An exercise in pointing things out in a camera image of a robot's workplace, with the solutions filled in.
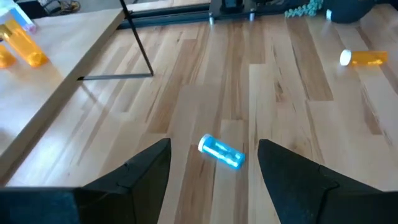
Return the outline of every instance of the hardwood floor plank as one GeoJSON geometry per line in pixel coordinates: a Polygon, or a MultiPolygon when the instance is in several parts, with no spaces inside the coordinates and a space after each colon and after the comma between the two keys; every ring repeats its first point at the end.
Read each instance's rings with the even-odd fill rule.
{"type": "MultiPolygon", "coordinates": [[[[129,38],[131,39],[133,38],[133,36],[131,36],[132,35],[131,32],[126,33],[126,30],[124,30],[123,34],[128,35],[129,38]]],[[[151,37],[152,37],[151,32],[143,32],[143,35],[140,36],[141,42],[144,45],[144,47],[147,46],[147,43],[151,37]]],[[[139,58],[142,56],[137,42],[132,42],[130,40],[130,41],[125,41],[125,44],[129,44],[129,50],[127,51],[125,57],[122,60],[118,61],[119,65],[114,74],[132,73],[134,66],[136,65],[139,58]]]]}
{"type": "Polygon", "coordinates": [[[383,50],[389,54],[389,61],[380,66],[394,91],[398,93],[398,36],[387,28],[377,11],[369,12],[361,19],[358,34],[369,50],[383,50]]]}
{"type": "Polygon", "coordinates": [[[201,154],[197,144],[190,146],[174,223],[210,222],[215,165],[215,159],[201,154]]]}
{"type": "MultiPolygon", "coordinates": [[[[150,63],[153,63],[161,42],[163,41],[163,36],[165,35],[166,30],[163,29],[162,27],[160,28],[155,28],[154,30],[152,30],[152,32],[150,32],[150,38],[147,38],[146,40],[144,40],[144,42],[142,43],[143,46],[145,46],[145,51],[146,54],[148,56],[148,60],[150,63]]],[[[146,61],[144,59],[144,56],[142,55],[141,50],[139,50],[139,48],[137,47],[136,50],[136,54],[138,54],[139,58],[136,62],[136,64],[134,64],[134,67],[131,70],[131,73],[149,73],[149,69],[148,69],[148,65],[146,64],[146,61]]]]}
{"type": "MultiPolygon", "coordinates": [[[[351,49],[367,49],[366,44],[361,40],[358,31],[352,26],[337,26],[339,35],[345,46],[351,49]]],[[[363,84],[363,93],[368,96],[371,108],[374,108],[374,115],[379,120],[386,139],[394,148],[398,147],[398,121],[393,117],[394,112],[398,113],[398,97],[391,87],[388,79],[384,76],[379,67],[358,67],[355,69],[363,84]]]]}
{"type": "Polygon", "coordinates": [[[308,99],[311,101],[333,100],[307,23],[298,18],[286,20],[286,23],[292,40],[295,61],[308,99]]]}
{"type": "Polygon", "coordinates": [[[264,21],[262,19],[256,20],[253,23],[248,24],[245,22],[244,35],[247,45],[245,51],[247,54],[243,60],[248,60],[252,64],[261,64],[266,62],[265,51],[259,50],[264,49],[266,44],[264,42],[264,21]]]}
{"type": "Polygon", "coordinates": [[[398,153],[389,147],[384,136],[350,135],[352,147],[350,177],[380,190],[395,190],[398,187],[398,153]]]}
{"type": "Polygon", "coordinates": [[[333,96],[341,111],[344,124],[349,132],[368,134],[378,125],[368,125],[370,120],[376,120],[370,107],[363,101],[362,83],[354,69],[342,68],[338,65],[341,51],[345,48],[338,31],[320,18],[308,20],[314,43],[321,51],[319,56],[325,69],[333,96]]]}
{"type": "Polygon", "coordinates": [[[393,32],[395,37],[398,37],[397,10],[388,4],[380,4],[376,6],[373,11],[384,19],[384,21],[381,21],[380,26],[384,26],[384,23],[386,23],[387,29],[385,31],[393,32]]]}
{"type": "Polygon", "coordinates": [[[165,134],[152,134],[152,133],[144,133],[137,146],[137,152],[141,152],[151,145],[157,143],[159,140],[166,138],[165,134]]]}
{"type": "Polygon", "coordinates": [[[217,24],[216,29],[210,30],[206,50],[208,54],[202,61],[202,71],[198,74],[197,84],[225,84],[226,72],[224,68],[228,53],[228,42],[225,39],[228,36],[228,25],[226,24],[217,24]]]}
{"type": "Polygon", "coordinates": [[[179,41],[181,33],[168,32],[165,34],[159,52],[152,64],[155,76],[146,78],[137,93],[137,97],[129,109],[131,119],[150,122],[156,114],[165,88],[173,74],[174,65],[182,46],[179,41]]]}
{"type": "Polygon", "coordinates": [[[235,185],[235,204],[234,204],[234,223],[249,223],[249,123],[243,122],[242,149],[239,149],[246,155],[246,160],[240,170],[236,173],[235,185]]]}
{"type": "Polygon", "coordinates": [[[249,205],[248,223],[278,223],[257,158],[260,139],[272,139],[276,112],[274,76],[266,73],[266,65],[250,65],[249,69],[249,205]]]}
{"type": "Polygon", "coordinates": [[[322,154],[313,139],[308,111],[307,97],[296,64],[285,20],[271,16],[266,21],[264,36],[270,47],[267,67],[274,75],[275,100],[277,105],[277,126],[274,140],[296,153],[314,161],[322,161],[322,154]]]}
{"type": "MultiPolygon", "coordinates": [[[[243,125],[242,120],[222,120],[221,140],[234,149],[242,151],[243,125]]],[[[234,205],[238,196],[235,186],[238,172],[240,170],[234,170],[221,161],[217,161],[210,223],[234,223],[234,205]]]]}
{"type": "Polygon", "coordinates": [[[194,85],[183,86],[178,94],[174,113],[167,130],[172,138],[172,161],[159,223],[174,223],[182,188],[187,158],[191,147],[192,132],[197,116],[200,88],[194,85]]]}
{"type": "Polygon", "coordinates": [[[144,83],[143,78],[131,79],[125,82],[120,90],[119,95],[116,97],[113,110],[120,113],[127,113],[130,111],[132,104],[135,102],[138,92],[144,83]]]}
{"type": "Polygon", "coordinates": [[[376,119],[374,115],[374,109],[369,102],[367,94],[362,90],[362,104],[364,110],[364,119],[367,124],[370,132],[374,135],[383,134],[380,130],[379,121],[376,119]]]}
{"type": "Polygon", "coordinates": [[[149,125],[150,132],[166,132],[180,87],[193,83],[192,79],[197,75],[197,70],[196,73],[194,72],[195,67],[199,68],[197,63],[201,61],[204,54],[203,46],[207,43],[207,27],[202,28],[201,37],[200,40],[183,40],[180,55],[172,72],[174,75],[169,80],[154,119],[149,125]]]}
{"type": "Polygon", "coordinates": [[[218,105],[222,105],[220,95],[222,96],[223,89],[221,84],[201,86],[201,88],[203,91],[198,102],[198,113],[192,133],[192,144],[198,144],[205,134],[220,136],[219,126],[221,120],[217,115],[222,110],[218,105]]]}
{"type": "Polygon", "coordinates": [[[308,102],[325,165],[348,172],[351,148],[346,129],[335,102],[308,102]]]}
{"type": "Polygon", "coordinates": [[[129,46],[123,46],[123,47],[118,47],[115,55],[111,58],[111,60],[108,62],[108,66],[103,72],[103,75],[114,75],[116,74],[116,70],[119,67],[119,62],[123,60],[123,58],[126,56],[127,52],[129,51],[130,47],[129,46]]]}
{"type": "Polygon", "coordinates": [[[181,26],[182,40],[190,40],[190,39],[196,40],[198,38],[199,29],[200,29],[199,26],[192,27],[189,24],[181,24],[178,26],[181,26]]]}
{"type": "Polygon", "coordinates": [[[311,131],[312,144],[313,144],[313,151],[311,152],[312,160],[314,162],[317,162],[317,163],[325,166],[325,159],[323,157],[321,147],[319,145],[317,132],[315,131],[315,121],[313,119],[311,109],[310,109],[307,101],[306,101],[305,106],[306,106],[307,114],[308,114],[308,122],[310,123],[310,131],[311,131]]]}
{"type": "Polygon", "coordinates": [[[223,101],[223,119],[243,119],[242,112],[242,83],[241,72],[243,68],[244,35],[243,24],[228,26],[228,47],[226,54],[226,80],[223,101]]]}

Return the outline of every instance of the black metal leg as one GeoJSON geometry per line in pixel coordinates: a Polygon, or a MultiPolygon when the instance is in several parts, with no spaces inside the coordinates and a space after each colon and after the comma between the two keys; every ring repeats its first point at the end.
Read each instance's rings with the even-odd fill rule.
{"type": "Polygon", "coordinates": [[[120,4],[122,5],[123,8],[123,13],[124,16],[126,17],[127,21],[129,22],[131,26],[132,33],[134,34],[138,46],[141,50],[142,56],[144,56],[145,63],[148,66],[148,69],[150,73],[140,73],[140,74],[121,74],[121,75],[89,75],[89,76],[84,76],[84,77],[79,77],[77,81],[87,81],[87,80],[111,80],[111,79],[123,79],[123,78],[147,78],[147,77],[153,77],[154,76],[154,70],[152,69],[152,66],[150,65],[148,56],[145,52],[144,46],[141,43],[141,39],[138,36],[137,29],[132,22],[131,15],[127,9],[126,3],[124,0],[120,0],[120,4]]]}
{"type": "Polygon", "coordinates": [[[129,21],[129,24],[131,26],[132,32],[134,33],[134,36],[136,37],[138,46],[141,49],[142,55],[144,56],[145,62],[147,63],[147,66],[149,68],[150,74],[153,76],[154,75],[154,71],[152,69],[152,66],[150,65],[148,56],[145,53],[144,46],[142,46],[141,39],[139,38],[138,33],[137,33],[137,29],[136,29],[134,23],[132,22],[131,15],[130,15],[129,11],[127,10],[126,3],[124,2],[124,0],[120,0],[120,4],[122,5],[123,12],[124,12],[124,15],[126,16],[127,21],[129,21]]]}

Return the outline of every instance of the wooden floor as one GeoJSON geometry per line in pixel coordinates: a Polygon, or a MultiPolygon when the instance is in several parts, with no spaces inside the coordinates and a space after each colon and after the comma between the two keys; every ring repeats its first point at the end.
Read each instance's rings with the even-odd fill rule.
{"type": "MultiPolygon", "coordinates": [[[[360,23],[266,16],[139,31],[154,78],[84,82],[8,185],[84,185],[164,137],[172,165],[159,223],[278,223],[257,144],[271,139],[381,190],[398,190],[398,12],[360,23]],[[343,49],[388,50],[341,68],[343,49]],[[238,170],[197,150],[205,134],[243,151],[238,170]]],[[[144,72],[129,30],[91,75],[144,72]]]]}

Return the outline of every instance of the orange bottle on table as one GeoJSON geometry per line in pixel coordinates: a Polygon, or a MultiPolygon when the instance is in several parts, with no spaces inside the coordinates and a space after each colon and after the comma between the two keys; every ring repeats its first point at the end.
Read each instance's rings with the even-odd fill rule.
{"type": "Polygon", "coordinates": [[[15,21],[10,12],[0,16],[0,37],[3,38],[31,67],[48,62],[47,56],[15,21]]]}
{"type": "Polygon", "coordinates": [[[7,50],[7,48],[3,44],[0,44],[0,68],[8,68],[16,61],[16,58],[7,50]]]}

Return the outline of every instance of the black stand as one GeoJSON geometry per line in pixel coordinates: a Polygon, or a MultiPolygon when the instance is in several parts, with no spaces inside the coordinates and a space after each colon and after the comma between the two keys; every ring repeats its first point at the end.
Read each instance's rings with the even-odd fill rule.
{"type": "Polygon", "coordinates": [[[137,29],[136,29],[134,23],[132,22],[132,14],[128,11],[124,0],[120,0],[120,4],[122,5],[123,13],[126,16],[126,19],[130,25],[131,30],[132,30],[132,33],[134,34],[134,36],[137,40],[138,46],[141,50],[142,56],[144,56],[145,63],[147,64],[150,73],[124,74],[124,75],[92,75],[92,76],[79,77],[77,79],[78,81],[111,80],[111,79],[122,79],[122,78],[147,78],[147,77],[154,76],[154,70],[152,69],[152,66],[150,65],[150,62],[149,62],[148,56],[145,52],[144,46],[142,45],[141,39],[138,36],[137,29]]]}
{"type": "Polygon", "coordinates": [[[1,223],[156,224],[171,153],[171,140],[161,139],[83,187],[1,188],[1,223]]]}
{"type": "Polygon", "coordinates": [[[398,223],[398,192],[382,192],[261,139],[262,178],[281,224],[398,223]]]}

